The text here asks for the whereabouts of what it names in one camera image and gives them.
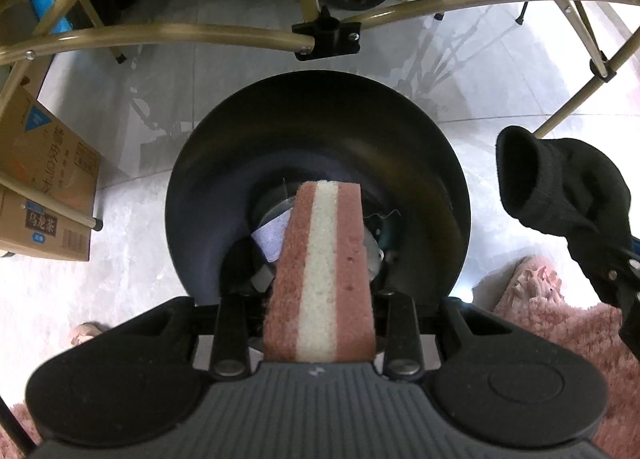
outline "striped sponge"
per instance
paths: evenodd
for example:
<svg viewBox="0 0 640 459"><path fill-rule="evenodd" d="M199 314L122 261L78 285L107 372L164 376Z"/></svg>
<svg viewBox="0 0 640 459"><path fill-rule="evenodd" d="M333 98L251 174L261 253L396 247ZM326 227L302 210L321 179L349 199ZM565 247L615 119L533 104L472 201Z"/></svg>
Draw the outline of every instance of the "striped sponge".
<svg viewBox="0 0 640 459"><path fill-rule="evenodd" d="M267 360L374 359L359 185L320 181L298 190L264 321L264 346Z"/></svg>

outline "blue label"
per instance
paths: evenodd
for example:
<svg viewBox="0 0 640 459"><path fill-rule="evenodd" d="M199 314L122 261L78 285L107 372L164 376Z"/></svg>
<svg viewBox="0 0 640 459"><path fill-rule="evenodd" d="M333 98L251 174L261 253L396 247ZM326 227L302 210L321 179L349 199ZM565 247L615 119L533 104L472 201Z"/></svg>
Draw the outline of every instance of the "blue label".
<svg viewBox="0 0 640 459"><path fill-rule="evenodd" d="M39 126L50 122L51 119L48 118L44 112L42 112L39 108L32 106L31 111L29 112L29 117L27 118L27 122L24 125L24 131L29 132L34 128L38 128Z"/></svg>
<svg viewBox="0 0 640 459"><path fill-rule="evenodd" d="M27 209L32 212L37 212L39 214L44 213L44 208L40 206L38 203L34 203L33 201L27 201Z"/></svg>

